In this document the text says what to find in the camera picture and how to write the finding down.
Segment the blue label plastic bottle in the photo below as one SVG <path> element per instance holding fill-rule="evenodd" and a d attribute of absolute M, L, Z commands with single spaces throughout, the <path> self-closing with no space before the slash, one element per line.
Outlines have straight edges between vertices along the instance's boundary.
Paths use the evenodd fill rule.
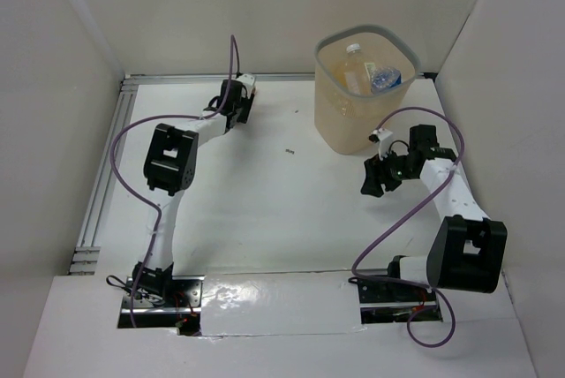
<path fill-rule="evenodd" d="M 371 77 L 371 91 L 374 95 L 388 91 L 402 83 L 402 74 L 395 67 L 375 69 Z"/>

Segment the white label clear bottle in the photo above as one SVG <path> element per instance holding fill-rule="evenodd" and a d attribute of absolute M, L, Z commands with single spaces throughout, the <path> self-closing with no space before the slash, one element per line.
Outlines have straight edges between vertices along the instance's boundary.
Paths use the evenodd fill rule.
<path fill-rule="evenodd" d="M 345 59 L 336 70 L 337 78 L 350 93 L 359 96 L 371 95 L 375 62 L 358 43 L 349 45 L 345 53 Z"/>

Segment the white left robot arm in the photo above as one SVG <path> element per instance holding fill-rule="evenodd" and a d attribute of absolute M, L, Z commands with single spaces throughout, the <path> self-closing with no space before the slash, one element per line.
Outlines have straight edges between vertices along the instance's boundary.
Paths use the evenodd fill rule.
<path fill-rule="evenodd" d="M 203 116 L 179 127 L 159 124 L 143 167 L 150 209 L 147 251 L 132 271 L 136 291 L 154 306 L 174 296 L 172 243 L 180 201 L 195 178 L 198 148 L 247 122 L 256 93 L 256 77 L 241 74 L 222 83 L 224 95 L 213 98 Z"/>

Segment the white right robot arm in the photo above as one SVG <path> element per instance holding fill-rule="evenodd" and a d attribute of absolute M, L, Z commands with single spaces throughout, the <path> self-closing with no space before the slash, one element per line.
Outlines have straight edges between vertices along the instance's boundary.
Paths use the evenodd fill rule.
<path fill-rule="evenodd" d="M 456 153 L 441 147 L 433 125 L 410 129 L 405 155 L 393 151 L 393 133 L 373 131 L 378 154 L 364 162 L 361 193 L 381 197 L 406 180 L 419 180 L 433 196 L 441 225 L 426 256 L 397 255 L 388 265 L 385 289 L 407 299 L 416 284 L 433 288 L 492 293 L 496 289 L 507 242 L 504 223 L 489 218 L 474 200 L 456 168 Z"/>

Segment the beige ribbed plastic bin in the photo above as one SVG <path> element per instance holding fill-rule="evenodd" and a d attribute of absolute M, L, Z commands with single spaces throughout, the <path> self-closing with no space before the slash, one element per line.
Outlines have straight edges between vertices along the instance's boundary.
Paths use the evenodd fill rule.
<path fill-rule="evenodd" d="M 375 62 L 376 69 L 391 66 L 402 74 L 402 83 L 380 94 L 350 93 L 336 70 L 346 49 L 358 43 Z M 417 55 L 400 37 L 377 25 L 358 25 L 322 39 L 314 50 L 314 124 L 320 136 L 337 153 L 351 155 L 369 145 L 368 135 L 396 110 L 419 75 Z"/>

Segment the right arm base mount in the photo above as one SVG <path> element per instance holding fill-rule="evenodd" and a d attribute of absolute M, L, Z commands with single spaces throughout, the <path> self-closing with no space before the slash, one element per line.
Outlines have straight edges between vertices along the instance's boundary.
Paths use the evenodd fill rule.
<path fill-rule="evenodd" d="M 348 279 L 358 290 L 361 323 L 405 323 L 413 321 L 442 321 L 436 296 L 420 287 L 399 283 L 375 282 L 352 276 Z"/>

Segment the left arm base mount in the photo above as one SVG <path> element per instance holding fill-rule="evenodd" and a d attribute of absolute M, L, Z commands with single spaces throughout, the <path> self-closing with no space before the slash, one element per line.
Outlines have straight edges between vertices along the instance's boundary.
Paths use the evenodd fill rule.
<path fill-rule="evenodd" d="M 174 276 L 169 292 L 156 296 L 139 290 L 131 299 L 132 278 L 125 281 L 115 275 L 106 284 L 123 293 L 117 320 L 119 329 L 173 329 L 180 336 L 201 336 L 200 316 L 204 276 Z"/>

